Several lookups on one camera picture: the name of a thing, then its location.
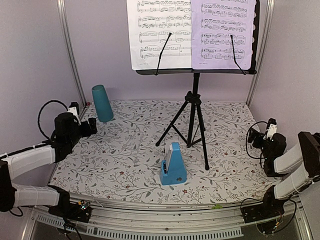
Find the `black music stand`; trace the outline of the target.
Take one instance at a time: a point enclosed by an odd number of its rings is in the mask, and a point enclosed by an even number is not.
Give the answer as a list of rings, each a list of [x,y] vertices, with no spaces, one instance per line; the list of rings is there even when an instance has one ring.
[[[198,93],[199,89],[199,80],[201,73],[217,73],[217,74],[242,74],[242,75],[255,75],[257,73],[256,65],[257,65],[257,49],[258,49],[258,39],[259,39],[259,23],[260,23],[260,1],[256,0],[255,2],[254,13],[255,16],[253,17],[253,24],[252,26],[255,27],[253,30],[253,40],[252,43],[252,53],[250,54],[251,57],[251,64],[249,67],[241,67],[237,69],[202,69],[202,70],[195,70],[193,68],[174,68],[174,69],[148,69],[148,70],[137,70],[136,72],[139,75],[143,76],[151,76],[151,75],[164,75],[164,74],[185,74],[190,73],[193,74],[193,85],[192,90],[188,91],[184,97],[184,103],[174,116],[168,127],[163,132],[162,136],[156,142],[156,146],[158,147],[164,137],[167,135],[170,129],[174,129],[176,133],[182,138],[182,140],[186,143],[188,148],[192,147],[193,145],[201,142],[202,149],[203,149],[203,156],[204,156],[204,163],[205,163],[205,170],[209,170],[209,161],[208,161],[208,154],[207,154],[207,146],[206,146],[206,138],[205,138],[205,124],[203,120],[203,114],[201,109],[201,95]],[[183,110],[186,108],[188,104],[191,104],[190,110],[190,118],[189,118],[189,127],[188,127],[188,135],[185,138],[182,133],[177,129],[175,126],[175,122],[180,117]],[[198,126],[200,127],[201,138],[194,140],[192,137],[196,135],[193,133],[194,129],[194,121],[195,116],[198,117]]]

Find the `blue metronome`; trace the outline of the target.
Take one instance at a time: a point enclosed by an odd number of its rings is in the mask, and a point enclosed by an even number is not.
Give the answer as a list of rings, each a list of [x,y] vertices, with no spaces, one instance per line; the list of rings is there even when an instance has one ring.
[[[178,142],[172,142],[161,162],[160,182],[163,186],[182,184],[187,181],[187,170]]]

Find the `purple sheet music page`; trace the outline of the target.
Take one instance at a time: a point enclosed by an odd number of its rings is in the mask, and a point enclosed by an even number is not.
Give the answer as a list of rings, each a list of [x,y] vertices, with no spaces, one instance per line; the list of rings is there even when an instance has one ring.
[[[248,70],[256,6],[255,0],[191,1],[191,67]]]

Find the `sheet music booklet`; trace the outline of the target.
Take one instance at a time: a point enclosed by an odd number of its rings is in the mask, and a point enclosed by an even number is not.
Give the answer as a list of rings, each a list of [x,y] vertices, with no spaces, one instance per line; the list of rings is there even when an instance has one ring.
[[[189,0],[128,0],[126,7],[134,71],[191,67]]]

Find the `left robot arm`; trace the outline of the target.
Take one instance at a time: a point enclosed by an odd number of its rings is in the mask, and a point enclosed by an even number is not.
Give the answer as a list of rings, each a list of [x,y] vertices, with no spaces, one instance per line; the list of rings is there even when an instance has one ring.
[[[52,137],[42,144],[5,153],[0,157],[0,210],[9,212],[18,207],[46,206],[51,215],[88,223],[92,208],[87,201],[72,203],[70,193],[57,186],[31,186],[12,182],[31,170],[65,160],[81,138],[98,132],[95,118],[79,121],[72,112],[59,114],[54,125]]]

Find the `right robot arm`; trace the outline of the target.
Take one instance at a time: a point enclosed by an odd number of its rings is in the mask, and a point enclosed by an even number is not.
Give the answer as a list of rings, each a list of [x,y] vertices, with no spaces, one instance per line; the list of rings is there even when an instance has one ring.
[[[285,150],[286,138],[280,133],[268,136],[250,130],[248,143],[260,149],[263,171],[267,177],[284,177],[264,194],[260,204],[241,210],[245,223],[265,220],[284,214],[284,204],[320,179],[320,134],[301,131],[298,143]]]

